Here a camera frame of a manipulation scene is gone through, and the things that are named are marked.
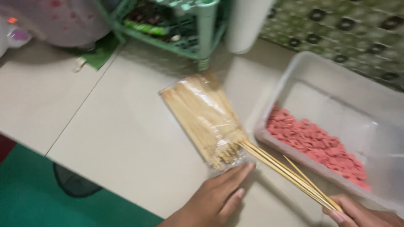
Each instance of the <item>hand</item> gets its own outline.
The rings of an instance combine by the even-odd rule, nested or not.
[[[191,199],[157,227],[220,227],[244,196],[241,182],[255,168],[248,163],[206,180]]]
[[[392,212],[370,210],[346,195],[330,196],[345,213],[323,209],[339,227],[404,227],[404,220]]]

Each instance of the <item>plastic bag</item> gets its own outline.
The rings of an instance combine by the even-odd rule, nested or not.
[[[160,94],[210,166],[225,171],[246,161],[238,142],[247,135],[214,74],[185,78]]]

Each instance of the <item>clear plastic tub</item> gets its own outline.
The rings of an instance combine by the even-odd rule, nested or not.
[[[368,192],[266,130],[278,102],[296,119],[307,118],[338,136],[365,165]],[[404,214],[404,94],[390,90],[311,52],[297,54],[280,79],[255,128],[260,141],[310,167],[338,186]]]

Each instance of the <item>patterned fabric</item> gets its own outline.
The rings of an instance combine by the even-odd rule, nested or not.
[[[260,37],[404,92],[404,1],[276,0]]]

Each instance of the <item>red light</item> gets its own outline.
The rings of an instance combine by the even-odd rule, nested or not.
[[[17,22],[17,19],[15,19],[14,17],[10,17],[7,21],[14,24],[15,22]]]

